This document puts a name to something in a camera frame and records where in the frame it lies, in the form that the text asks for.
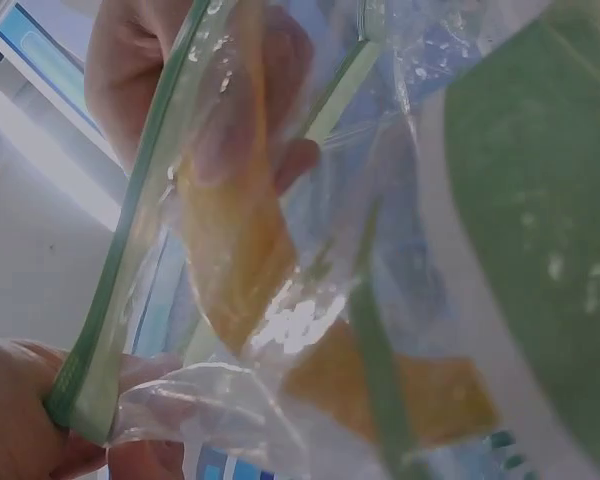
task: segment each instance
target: green object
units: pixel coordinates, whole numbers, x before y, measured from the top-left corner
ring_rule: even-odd
[[[373,292],[371,260],[380,206],[380,200],[373,202],[364,226],[354,268],[356,285],[349,297],[349,317],[387,469],[396,480],[427,479],[425,467],[413,457],[417,443],[404,409],[398,369]]]
[[[509,331],[600,465],[600,2],[557,2],[453,84],[445,139]]]

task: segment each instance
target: finger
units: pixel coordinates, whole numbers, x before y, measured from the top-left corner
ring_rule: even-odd
[[[183,480],[184,446],[172,442],[134,442],[107,454],[112,480]]]
[[[196,108],[206,119],[188,149],[197,180],[205,186],[216,186],[238,174],[251,158],[257,125],[256,79],[250,78],[243,63],[240,45],[245,42],[240,34],[245,32],[230,23],[200,84]],[[266,10],[262,41],[267,130],[275,137],[296,104],[313,47],[300,25],[279,7]]]
[[[300,176],[314,168],[319,157],[320,149],[315,142],[307,139],[289,142],[275,176],[278,195],[285,193]]]
[[[128,3],[102,3],[87,54],[85,98],[123,166],[131,171],[163,55],[158,38]]]
[[[102,468],[105,449],[71,433],[64,447],[60,465],[51,473],[51,480],[70,480]]]
[[[275,136],[293,111],[313,60],[309,36],[282,7],[265,11],[262,59],[267,128]]]

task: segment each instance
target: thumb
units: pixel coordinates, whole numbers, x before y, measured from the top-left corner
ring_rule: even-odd
[[[51,473],[52,480],[69,480],[94,472],[105,465],[105,450],[71,432],[62,463]]]
[[[173,442],[133,442],[112,447],[107,463],[112,480],[184,480],[184,446]]]

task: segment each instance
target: white wall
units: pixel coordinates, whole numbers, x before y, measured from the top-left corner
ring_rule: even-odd
[[[0,90],[12,96],[23,83],[8,64],[0,64]],[[21,90],[18,102],[78,163],[90,162],[93,177],[107,180],[114,198],[122,197],[125,180],[119,168],[35,89]],[[70,348],[111,236],[0,137],[0,337]]]

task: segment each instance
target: ziplock bag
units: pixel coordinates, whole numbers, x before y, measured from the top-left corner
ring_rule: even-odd
[[[411,2],[411,38],[408,3],[194,5],[54,420],[294,478],[600,478],[600,0],[556,2],[428,98],[427,35],[465,58],[495,4]],[[212,352],[115,415],[174,204]]]

